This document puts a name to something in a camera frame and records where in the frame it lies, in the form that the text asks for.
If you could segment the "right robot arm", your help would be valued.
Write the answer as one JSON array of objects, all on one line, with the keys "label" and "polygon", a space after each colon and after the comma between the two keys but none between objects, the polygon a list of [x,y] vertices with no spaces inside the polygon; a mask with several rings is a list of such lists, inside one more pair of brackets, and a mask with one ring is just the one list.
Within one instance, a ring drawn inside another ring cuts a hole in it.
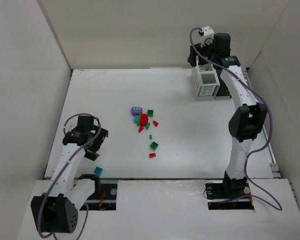
[{"label": "right robot arm", "polygon": [[262,131],[268,107],[260,103],[254,92],[245,83],[239,59],[231,55],[231,37],[228,33],[215,33],[209,26],[197,28],[202,42],[192,44],[187,61],[195,66],[197,63],[212,64],[217,76],[226,85],[231,95],[235,113],[228,123],[232,137],[232,148],[228,167],[221,183],[207,183],[206,197],[209,200],[244,198],[247,188],[247,164],[251,147]]}]

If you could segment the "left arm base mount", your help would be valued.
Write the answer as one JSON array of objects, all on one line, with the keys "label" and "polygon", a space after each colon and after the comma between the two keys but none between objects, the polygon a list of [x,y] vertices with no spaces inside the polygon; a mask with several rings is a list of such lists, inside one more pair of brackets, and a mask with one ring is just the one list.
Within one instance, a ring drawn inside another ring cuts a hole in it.
[{"label": "left arm base mount", "polygon": [[97,174],[82,174],[74,186],[78,184],[79,180],[92,180],[95,183],[95,190],[87,200],[89,211],[115,211],[117,208],[117,192],[118,182],[116,180],[101,180]]}]

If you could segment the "green plate lego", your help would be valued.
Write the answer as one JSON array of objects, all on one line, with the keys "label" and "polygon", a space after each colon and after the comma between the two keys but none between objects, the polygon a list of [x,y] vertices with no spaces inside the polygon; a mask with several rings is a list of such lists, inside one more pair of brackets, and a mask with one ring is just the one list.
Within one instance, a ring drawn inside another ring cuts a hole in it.
[{"label": "green plate lego", "polygon": [[141,119],[141,116],[139,115],[139,116],[138,116],[138,120],[137,120],[137,125],[138,125],[138,126],[140,126],[140,119]]}]

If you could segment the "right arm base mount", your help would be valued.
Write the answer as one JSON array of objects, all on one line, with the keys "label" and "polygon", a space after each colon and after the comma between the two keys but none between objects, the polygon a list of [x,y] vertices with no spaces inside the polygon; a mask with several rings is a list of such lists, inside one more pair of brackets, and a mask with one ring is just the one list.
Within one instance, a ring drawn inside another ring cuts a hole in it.
[{"label": "right arm base mount", "polygon": [[248,183],[243,187],[225,190],[221,182],[208,182],[203,195],[209,210],[254,210],[250,193]]}]

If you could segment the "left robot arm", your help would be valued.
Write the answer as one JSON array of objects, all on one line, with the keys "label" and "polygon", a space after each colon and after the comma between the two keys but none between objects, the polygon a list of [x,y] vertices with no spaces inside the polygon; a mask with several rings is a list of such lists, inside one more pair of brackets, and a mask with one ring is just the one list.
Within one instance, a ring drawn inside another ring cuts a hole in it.
[{"label": "left robot arm", "polygon": [[86,200],[100,191],[100,179],[95,174],[83,174],[75,180],[82,159],[95,161],[109,132],[100,120],[90,113],[77,113],[76,126],[64,131],[62,151],[46,192],[34,196],[30,207],[38,235],[42,239],[58,233],[75,231],[81,207],[88,208]]}]

